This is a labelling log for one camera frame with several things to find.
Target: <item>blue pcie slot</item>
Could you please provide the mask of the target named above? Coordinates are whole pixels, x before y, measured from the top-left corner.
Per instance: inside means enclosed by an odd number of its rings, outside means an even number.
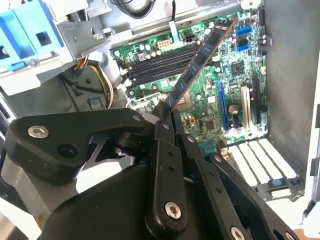
[[[252,33],[252,26],[245,26],[243,28],[240,28],[236,31],[237,36],[242,36],[245,34],[250,34]]]
[[[238,46],[236,49],[238,52],[242,52],[242,51],[248,50],[249,48],[250,48],[250,44],[244,44],[244,45]]]
[[[228,131],[229,121],[228,121],[228,113],[227,113],[227,102],[226,102],[225,89],[222,87],[221,82],[218,82],[218,88],[219,88],[219,98],[220,98],[220,104],[221,104],[223,128],[225,131]]]

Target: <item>gray metal panel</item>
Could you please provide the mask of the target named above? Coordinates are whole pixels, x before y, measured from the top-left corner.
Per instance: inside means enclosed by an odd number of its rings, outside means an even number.
[[[268,0],[270,134],[307,168],[320,47],[320,1]]]

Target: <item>black ram slot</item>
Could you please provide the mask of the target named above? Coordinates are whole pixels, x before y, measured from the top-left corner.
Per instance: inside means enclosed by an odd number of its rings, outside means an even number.
[[[252,76],[253,109],[256,124],[261,123],[260,83],[256,73]]]
[[[140,71],[145,71],[146,68],[154,68],[154,67],[158,67],[160,65],[167,65],[169,63],[174,63],[176,61],[181,61],[181,60],[185,60],[185,59],[188,59],[188,60],[191,60],[193,58],[193,56],[195,55],[196,53],[196,50],[193,50],[191,52],[183,52],[181,53],[180,55],[176,55],[174,57],[171,57],[171,58],[167,58],[167,59],[158,59],[158,61],[156,62],[148,62],[146,61],[145,62],[145,65],[142,65],[142,66],[139,66],[139,67],[136,67],[136,66],[133,66],[129,71],[130,72],[140,72]]]
[[[170,59],[173,59],[173,58],[181,57],[184,54],[196,53],[198,49],[199,49],[199,46],[194,46],[192,48],[187,48],[187,49],[182,50],[182,51],[177,52],[177,53],[173,53],[173,54],[169,54],[169,55],[165,55],[165,56],[157,56],[157,57],[154,57],[154,58],[152,58],[150,60],[146,60],[146,61],[140,62],[138,64],[132,65],[131,67],[132,67],[132,69],[137,69],[139,67],[144,67],[145,65],[158,63],[158,62],[161,62],[161,61],[167,61],[167,60],[170,60]]]
[[[181,66],[179,68],[172,69],[170,71],[164,71],[162,73],[158,73],[157,75],[153,75],[153,76],[144,76],[142,78],[137,79],[135,82],[133,82],[132,87],[135,87],[140,84],[148,84],[148,83],[151,83],[151,82],[159,80],[159,79],[168,78],[171,76],[182,74],[183,71],[185,70],[186,66]]]
[[[187,66],[188,63],[190,62],[191,59],[184,59],[184,60],[180,60],[177,62],[172,62],[170,64],[162,64],[158,67],[153,67],[153,68],[147,68],[144,71],[139,71],[139,72],[132,72],[132,78],[137,79],[138,77],[141,77],[143,75],[156,75],[158,72],[163,72],[163,71],[167,71],[170,70],[172,68],[177,68],[178,66],[180,66],[181,64],[183,64],[184,66]]]

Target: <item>black cable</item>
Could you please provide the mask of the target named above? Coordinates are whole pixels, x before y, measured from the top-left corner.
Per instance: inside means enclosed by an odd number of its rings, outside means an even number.
[[[151,0],[148,6],[142,9],[139,12],[132,12],[126,6],[126,2],[124,0],[114,0],[113,2],[116,3],[115,5],[123,12],[124,14],[130,16],[133,19],[143,19],[146,17],[154,8],[156,0]]]
[[[174,21],[176,18],[176,0],[172,1],[172,18],[171,21]]]

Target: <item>white plastic part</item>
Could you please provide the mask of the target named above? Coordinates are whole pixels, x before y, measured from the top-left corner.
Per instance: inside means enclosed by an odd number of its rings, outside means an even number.
[[[260,4],[261,0],[239,0],[240,6],[243,10],[256,9]]]

